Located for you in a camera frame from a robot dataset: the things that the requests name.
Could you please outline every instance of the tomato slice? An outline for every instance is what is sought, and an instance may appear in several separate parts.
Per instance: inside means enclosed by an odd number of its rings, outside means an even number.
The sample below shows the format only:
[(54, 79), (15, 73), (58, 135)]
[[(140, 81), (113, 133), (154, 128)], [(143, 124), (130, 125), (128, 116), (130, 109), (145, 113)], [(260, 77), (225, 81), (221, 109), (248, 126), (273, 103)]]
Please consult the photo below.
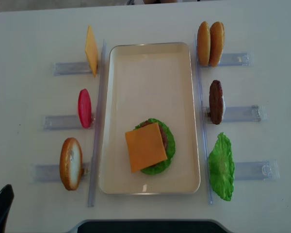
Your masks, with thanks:
[(88, 91), (83, 89), (79, 94), (78, 111), (81, 125), (83, 128), (89, 128), (92, 123), (92, 104)]

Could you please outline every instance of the black object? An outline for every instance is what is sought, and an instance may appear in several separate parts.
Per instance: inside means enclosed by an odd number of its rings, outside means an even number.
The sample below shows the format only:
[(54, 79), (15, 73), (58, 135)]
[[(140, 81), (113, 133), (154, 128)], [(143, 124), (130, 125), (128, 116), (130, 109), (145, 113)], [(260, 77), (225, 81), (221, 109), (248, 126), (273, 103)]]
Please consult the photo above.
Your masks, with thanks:
[(91, 221), (78, 233), (226, 233), (209, 221)]
[(14, 199), (13, 188), (10, 184), (7, 184), (0, 191), (0, 233), (4, 233), (5, 231), (5, 224), (8, 218), (8, 214), (13, 199)]

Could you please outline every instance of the yellow cheese slice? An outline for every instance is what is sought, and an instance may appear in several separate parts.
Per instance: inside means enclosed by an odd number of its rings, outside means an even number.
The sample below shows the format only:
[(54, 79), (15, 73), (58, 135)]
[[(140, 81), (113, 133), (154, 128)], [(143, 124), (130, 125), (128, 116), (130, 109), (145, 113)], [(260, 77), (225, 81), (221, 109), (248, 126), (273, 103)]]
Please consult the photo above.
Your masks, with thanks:
[(131, 172), (167, 159), (158, 123), (126, 132)]
[(87, 60), (89, 62), (89, 66), (91, 67), (91, 70), (93, 72), (93, 75), (94, 77), (96, 77), (98, 64), (98, 50), (91, 25), (88, 25), (87, 29), (85, 53), (87, 56)]

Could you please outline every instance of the white table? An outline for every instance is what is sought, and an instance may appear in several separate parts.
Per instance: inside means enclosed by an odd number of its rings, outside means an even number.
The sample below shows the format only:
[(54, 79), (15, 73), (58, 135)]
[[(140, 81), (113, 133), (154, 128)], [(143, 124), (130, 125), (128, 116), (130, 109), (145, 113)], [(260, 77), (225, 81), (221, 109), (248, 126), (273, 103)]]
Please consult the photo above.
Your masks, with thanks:
[[(30, 164), (57, 164), (62, 142), (76, 137), (90, 161), (92, 130), (43, 132), (42, 115), (73, 114), (82, 88), (97, 103), (91, 75), (53, 77), (51, 62), (85, 61), (91, 24), (107, 54), (116, 45), (182, 41), (193, 49), (200, 23), (225, 25), (225, 52), (248, 51), (251, 67), (203, 71), (204, 98), (222, 82), (228, 106), (263, 104), (264, 123), (208, 128), (209, 147), (219, 132), (232, 141), (234, 160), (276, 159), (276, 182), (235, 182), (231, 202), (207, 200), (204, 155), (201, 186), (186, 196), (108, 196), (99, 189), (87, 207), (88, 182), (75, 192), (61, 183), (29, 182)], [(212, 219), (232, 232), (291, 232), (291, 1), (212, 1), (64, 9), (0, 14), (0, 189), (11, 183), (15, 199), (7, 232), (67, 232), (91, 219)]]

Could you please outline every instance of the lettuce leaf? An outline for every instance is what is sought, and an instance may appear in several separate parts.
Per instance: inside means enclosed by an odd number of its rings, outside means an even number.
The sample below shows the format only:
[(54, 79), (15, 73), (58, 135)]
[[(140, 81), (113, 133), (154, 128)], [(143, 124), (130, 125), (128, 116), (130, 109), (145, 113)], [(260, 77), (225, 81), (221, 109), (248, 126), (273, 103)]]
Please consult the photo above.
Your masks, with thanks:
[[(161, 121), (159, 121), (157, 119), (154, 119), (154, 118), (150, 118), (150, 119), (148, 119), (148, 121), (150, 121), (152, 123), (156, 123), (157, 122), (162, 127), (162, 129), (166, 133), (167, 142), (168, 142), (167, 143), (167, 150), (166, 150), (167, 160), (161, 161), (158, 164), (156, 164), (155, 166), (149, 166), (149, 167), (146, 167), (146, 168), (141, 170), (141, 172), (143, 172), (144, 174), (156, 175), (156, 174), (159, 174), (162, 171), (164, 171), (171, 164), (171, 159), (173, 158), (173, 156), (174, 156), (174, 154), (176, 152), (176, 144), (175, 144), (175, 140), (174, 140), (173, 134), (170, 132), (170, 129), (163, 122), (161, 122)], [(139, 125), (137, 125), (135, 127), (135, 129), (140, 128), (140, 126), (143, 123), (144, 122), (141, 122)]]
[(224, 133), (218, 140), (208, 157), (210, 184), (223, 200), (230, 201), (234, 191), (235, 164), (233, 161), (231, 142)]

